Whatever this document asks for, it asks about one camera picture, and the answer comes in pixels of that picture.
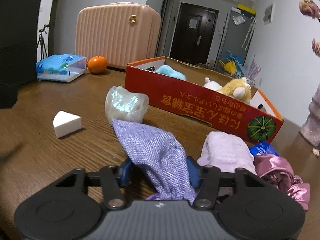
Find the blue tissue box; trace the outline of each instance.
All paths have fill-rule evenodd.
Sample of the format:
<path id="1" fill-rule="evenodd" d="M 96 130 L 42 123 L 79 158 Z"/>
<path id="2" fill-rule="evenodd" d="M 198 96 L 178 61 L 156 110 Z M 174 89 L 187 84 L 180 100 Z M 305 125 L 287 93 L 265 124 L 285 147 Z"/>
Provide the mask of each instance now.
<path id="1" fill-rule="evenodd" d="M 38 80 L 71 82 L 86 69 L 86 58 L 78 55 L 52 55 L 36 64 Z"/>
<path id="2" fill-rule="evenodd" d="M 249 150 L 250 150 L 250 153 L 253 155 L 253 157 L 258 155 L 263 155 L 263 154 L 273 154 L 275 156 L 279 156 L 276 150 L 266 141 L 251 147 Z"/>

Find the yellow stuffed toy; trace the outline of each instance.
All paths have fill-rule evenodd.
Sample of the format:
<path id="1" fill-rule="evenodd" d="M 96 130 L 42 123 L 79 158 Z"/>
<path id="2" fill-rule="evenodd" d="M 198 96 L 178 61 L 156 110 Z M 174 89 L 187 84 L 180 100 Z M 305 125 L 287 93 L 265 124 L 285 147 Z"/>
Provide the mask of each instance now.
<path id="1" fill-rule="evenodd" d="M 247 83 L 246 77 L 231 80 L 217 92 L 247 104 L 250 104 L 251 101 L 251 86 Z"/>

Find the refrigerator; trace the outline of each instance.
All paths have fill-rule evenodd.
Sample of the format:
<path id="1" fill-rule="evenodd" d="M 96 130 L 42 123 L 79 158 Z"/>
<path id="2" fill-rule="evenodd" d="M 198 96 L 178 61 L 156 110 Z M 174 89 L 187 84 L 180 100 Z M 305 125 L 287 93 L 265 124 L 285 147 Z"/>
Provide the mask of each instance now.
<path id="1" fill-rule="evenodd" d="M 247 33 L 249 32 L 250 25 L 252 24 L 254 19 L 239 13 L 239 11 L 240 10 L 238 9 L 232 8 L 230 11 L 228 11 L 227 14 L 220 42 L 220 47 L 218 50 L 218 55 L 213 68 L 213 70 L 219 73 L 224 73 L 223 67 L 219 63 L 219 59 L 222 60 L 224 57 L 228 57 L 229 54 L 227 53 L 227 51 L 230 51 L 234 55 L 240 56 L 242 59 L 242 63 L 244 63 L 247 57 L 249 46 L 247 50 L 245 49 L 245 47 L 247 46 L 247 43 L 250 42 L 250 33 L 243 48 L 241 48 L 241 46 L 244 43 Z M 245 19 L 245 22 L 236 25 L 233 18 L 236 18 L 240 15 L 242 15 L 242 17 Z"/>

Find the cardboard box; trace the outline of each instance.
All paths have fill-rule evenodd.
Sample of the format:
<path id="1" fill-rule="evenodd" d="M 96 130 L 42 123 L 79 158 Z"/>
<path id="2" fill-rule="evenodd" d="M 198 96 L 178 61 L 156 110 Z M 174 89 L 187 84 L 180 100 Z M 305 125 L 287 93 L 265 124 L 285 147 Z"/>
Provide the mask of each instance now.
<path id="1" fill-rule="evenodd" d="M 188 81 L 154 73 L 167 64 L 183 73 Z M 157 57 L 129 63 L 125 88 L 149 96 L 149 104 L 178 115 L 187 115 L 213 128 L 258 143 L 271 142 L 283 124 L 283 118 L 265 94 L 251 88 L 250 105 L 204 88 L 204 78 L 226 85 L 232 78 L 215 71 L 178 60 Z M 258 109 L 263 106 L 267 112 Z"/>

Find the dark wooden door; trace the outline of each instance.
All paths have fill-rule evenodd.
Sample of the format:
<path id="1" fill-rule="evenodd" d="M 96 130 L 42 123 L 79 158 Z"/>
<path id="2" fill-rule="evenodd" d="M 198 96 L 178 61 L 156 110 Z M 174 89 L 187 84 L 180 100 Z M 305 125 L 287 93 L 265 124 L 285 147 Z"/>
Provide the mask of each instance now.
<path id="1" fill-rule="evenodd" d="M 206 64 L 218 11 L 181 3 L 170 57 L 193 65 Z"/>

